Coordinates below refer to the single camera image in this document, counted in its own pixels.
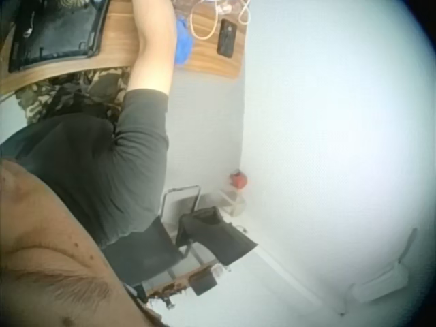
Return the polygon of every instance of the charging cable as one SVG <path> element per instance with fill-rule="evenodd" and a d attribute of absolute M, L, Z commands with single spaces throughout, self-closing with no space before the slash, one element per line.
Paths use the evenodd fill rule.
<path fill-rule="evenodd" d="M 227 2 L 223 3 L 223 5 L 218 6 L 218 1 L 222 1 L 222 0 L 199 0 L 192 7 L 191 14 L 189 15 L 189 22 L 190 22 L 190 25 L 191 25 L 192 35 L 194 37 L 196 37 L 197 39 L 199 39 L 199 40 L 210 39 L 212 37 L 213 33 L 215 32 L 215 30 L 217 29 L 217 26 L 218 26 L 218 16 L 220 14 L 221 15 L 228 14 L 229 12 L 232 11 L 232 10 L 229 11 L 229 9 L 228 9 L 229 4 Z M 238 21 L 242 25 L 248 25 L 250 23 L 250 20 L 251 20 L 251 12 L 250 12 L 250 9 L 249 9 L 251 0 L 239 0 L 239 1 L 243 4 L 243 8 L 242 8 L 242 10 L 239 13 Z M 205 2 L 213 2 L 214 11 L 215 11 L 215 21 L 213 23 L 212 31 L 207 36 L 199 36 L 195 32 L 194 27 L 193 27 L 193 13 L 194 13 L 194 10 L 197 7 L 197 5 L 200 5 L 201 3 L 205 3 Z M 245 12 L 247 13 L 247 20 L 243 21 L 242 18 L 243 18 L 243 15 L 244 15 Z"/>

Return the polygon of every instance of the shirt sleeve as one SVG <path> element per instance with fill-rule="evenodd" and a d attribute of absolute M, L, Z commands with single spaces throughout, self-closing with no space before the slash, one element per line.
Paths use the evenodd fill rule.
<path fill-rule="evenodd" d="M 168 151 L 167 107 L 165 93 L 126 93 L 110 157 L 104 161 L 109 166 L 102 167 L 109 188 L 103 191 L 110 197 L 107 214 L 116 237 L 144 231 L 159 213 Z"/>

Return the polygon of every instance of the skin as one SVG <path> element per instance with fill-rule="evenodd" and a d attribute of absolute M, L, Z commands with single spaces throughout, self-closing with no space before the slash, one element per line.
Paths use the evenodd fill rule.
<path fill-rule="evenodd" d="M 133 0 L 140 49 L 128 91 L 170 92 L 176 24 L 170 0 Z M 93 239 L 57 195 L 18 164 L 1 160 L 1 310 L 17 326 L 153 326 Z M 93 305 L 60 299 L 17 272 L 61 271 L 107 286 Z"/>

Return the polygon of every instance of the camouflage pants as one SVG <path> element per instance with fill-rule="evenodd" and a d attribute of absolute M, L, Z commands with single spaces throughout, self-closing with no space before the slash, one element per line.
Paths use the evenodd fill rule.
<path fill-rule="evenodd" d="M 27 123 L 75 112 L 118 121 L 130 67 L 86 70 L 60 75 L 15 92 Z"/>

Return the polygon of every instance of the chair backrest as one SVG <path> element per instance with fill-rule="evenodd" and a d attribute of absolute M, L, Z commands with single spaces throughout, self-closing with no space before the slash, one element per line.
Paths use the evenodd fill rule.
<path fill-rule="evenodd" d="M 160 217 L 143 232 L 132 232 L 102 250 L 118 278 L 135 286 L 173 267 L 182 253 Z"/>

